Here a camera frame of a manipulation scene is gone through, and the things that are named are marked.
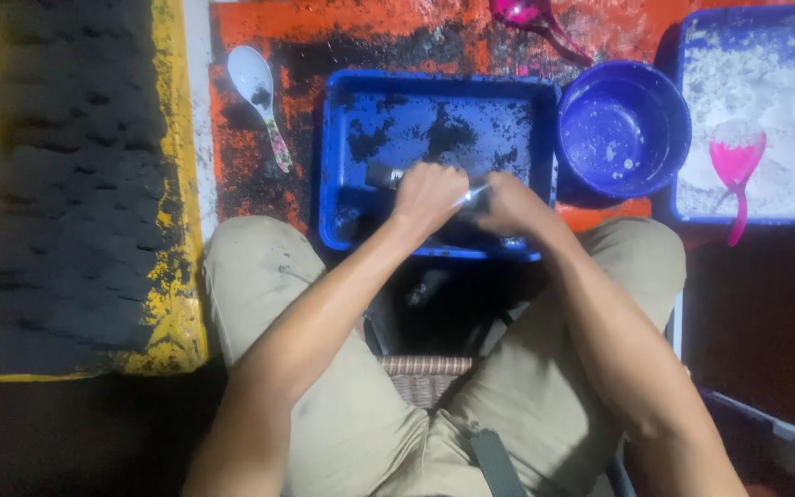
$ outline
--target pink scoop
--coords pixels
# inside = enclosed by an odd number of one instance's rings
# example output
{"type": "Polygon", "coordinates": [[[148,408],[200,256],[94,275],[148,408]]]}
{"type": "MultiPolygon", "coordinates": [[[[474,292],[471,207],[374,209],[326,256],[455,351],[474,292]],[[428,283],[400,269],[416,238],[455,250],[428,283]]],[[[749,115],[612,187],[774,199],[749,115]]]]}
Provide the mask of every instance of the pink scoop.
{"type": "Polygon", "coordinates": [[[737,196],[737,216],[728,243],[734,247],[747,226],[745,188],[766,151],[766,132],[757,123],[732,119],[716,127],[710,142],[710,160],[716,175],[737,196]]]}
{"type": "Polygon", "coordinates": [[[562,37],[582,58],[589,64],[593,63],[587,53],[578,43],[569,38],[554,12],[551,10],[550,0],[491,0],[490,8],[502,19],[516,24],[522,28],[546,28],[562,37]]]}

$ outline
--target powder-filled tray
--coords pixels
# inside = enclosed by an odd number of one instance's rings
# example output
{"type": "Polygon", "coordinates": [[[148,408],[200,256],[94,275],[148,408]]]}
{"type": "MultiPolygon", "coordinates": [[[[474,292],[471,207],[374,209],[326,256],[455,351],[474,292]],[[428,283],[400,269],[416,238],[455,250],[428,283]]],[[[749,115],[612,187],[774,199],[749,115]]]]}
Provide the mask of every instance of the powder-filled tray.
{"type": "MultiPolygon", "coordinates": [[[[508,171],[553,207],[560,88],[533,77],[345,70],[327,81],[319,233],[357,247],[388,216],[392,192],[365,185],[369,162],[398,169],[425,160],[471,176],[508,171]]],[[[451,221],[414,254],[535,260],[522,239],[497,240],[451,221]]]]}
{"type": "Polygon", "coordinates": [[[671,187],[680,221],[728,224],[737,200],[709,156],[714,128],[755,121],[767,149],[747,184],[750,224],[795,224],[795,6],[699,11],[682,25],[679,86],[689,104],[692,145],[671,187]]]}

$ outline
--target blue bucket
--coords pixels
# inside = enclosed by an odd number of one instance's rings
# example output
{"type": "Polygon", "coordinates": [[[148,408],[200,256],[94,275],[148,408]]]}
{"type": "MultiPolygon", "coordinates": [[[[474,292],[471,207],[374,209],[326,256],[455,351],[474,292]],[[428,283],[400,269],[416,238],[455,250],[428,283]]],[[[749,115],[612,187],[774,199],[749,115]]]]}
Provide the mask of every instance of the blue bucket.
{"type": "Polygon", "coordinates": [[[667,76],[642,62],[614,60],[574,81],[558,109],[558,157],[600,196],[649,196],[686,161],[691,120],[667,76]]]}

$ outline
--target wicker basket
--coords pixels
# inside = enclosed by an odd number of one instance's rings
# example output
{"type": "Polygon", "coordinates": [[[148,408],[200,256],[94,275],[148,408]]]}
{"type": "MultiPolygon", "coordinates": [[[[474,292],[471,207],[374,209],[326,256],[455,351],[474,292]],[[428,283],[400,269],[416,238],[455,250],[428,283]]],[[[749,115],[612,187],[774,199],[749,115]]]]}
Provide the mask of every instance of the wicker basket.
{"type": "Polygon", "coordinates": [[[439,401],[448,400],[479,362],[477,357],[379,357],[400,396],[423,409],[438,407],[439,401]]]}

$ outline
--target gray strap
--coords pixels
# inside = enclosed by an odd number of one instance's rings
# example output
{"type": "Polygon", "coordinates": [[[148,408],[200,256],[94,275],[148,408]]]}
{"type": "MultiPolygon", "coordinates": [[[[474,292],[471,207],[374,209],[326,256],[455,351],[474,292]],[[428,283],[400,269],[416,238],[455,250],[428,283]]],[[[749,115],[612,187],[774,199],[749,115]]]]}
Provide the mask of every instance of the gray strap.
{"type": "Polygon", "coordinates": [[[526,497],[526,491],[498,433],[483,429],[471,435],[471,447],[493,497],[526,497]]]}

